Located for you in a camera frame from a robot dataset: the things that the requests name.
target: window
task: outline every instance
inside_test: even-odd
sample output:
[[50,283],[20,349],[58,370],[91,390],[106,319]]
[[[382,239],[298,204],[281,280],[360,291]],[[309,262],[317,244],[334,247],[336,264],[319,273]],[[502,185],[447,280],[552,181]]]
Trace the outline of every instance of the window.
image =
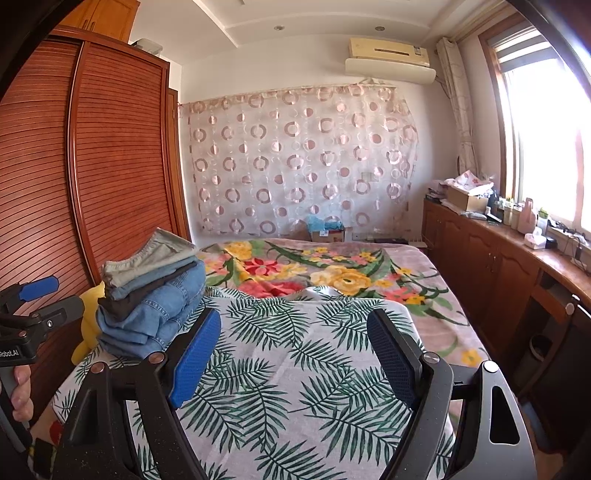
[[480,41],[496,77],[505,195],[532,198],[553,218],[591,231],[589,98],[550,43],[522,18]]

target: circle pattern curtain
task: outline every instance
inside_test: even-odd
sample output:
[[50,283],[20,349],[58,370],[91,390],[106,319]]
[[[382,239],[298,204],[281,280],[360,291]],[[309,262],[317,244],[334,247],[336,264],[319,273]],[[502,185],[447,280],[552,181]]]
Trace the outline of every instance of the circle pattern curtain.
[[394,87],[302,87],[183,106],[203,233],[294,236],[306,217],[401,234],[418,135]]

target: finger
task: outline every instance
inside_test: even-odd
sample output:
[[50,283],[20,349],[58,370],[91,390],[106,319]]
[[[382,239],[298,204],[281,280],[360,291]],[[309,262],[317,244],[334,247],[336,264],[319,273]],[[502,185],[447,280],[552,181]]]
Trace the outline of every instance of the finger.
[[31,378],[31,367],[28,365],[14,367],[14,378],[19,385],[23,385]]
[[29,421],[33,418],[33,401],[29,398],[22,408],[12,412],[16,421]]
[[31,382],[27,381],[23,385],[19,385],[12,392],[12,406],[15,410],[19,410],[31,398]]

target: cardboard box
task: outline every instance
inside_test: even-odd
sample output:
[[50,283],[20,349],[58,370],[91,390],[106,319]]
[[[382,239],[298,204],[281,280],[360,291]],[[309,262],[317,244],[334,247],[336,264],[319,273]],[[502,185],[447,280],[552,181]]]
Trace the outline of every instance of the cardboard box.
[[453,186],[447,189],[447,199],[466,212],[484,213],[488,204],[488,198],[470,197]]
[[321,244],[333,244],[335,242],[350,242],[351,230],[324,230],[323,232],[312,232],[310,240]]

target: tissue box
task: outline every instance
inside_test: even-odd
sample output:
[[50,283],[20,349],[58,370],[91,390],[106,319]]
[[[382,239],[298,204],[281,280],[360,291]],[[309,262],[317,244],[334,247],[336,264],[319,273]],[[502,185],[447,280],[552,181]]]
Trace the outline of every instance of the tissue box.
[[[544,239],[542,243],[535,243],[536,240],[539,242],[542,238]],[[531,233],[528,233],[526,234],[523,243],[526,247],[530,247],[532,250],[542,250],[543,248],[546,248],[546,237],[541,235],[533,236]]]

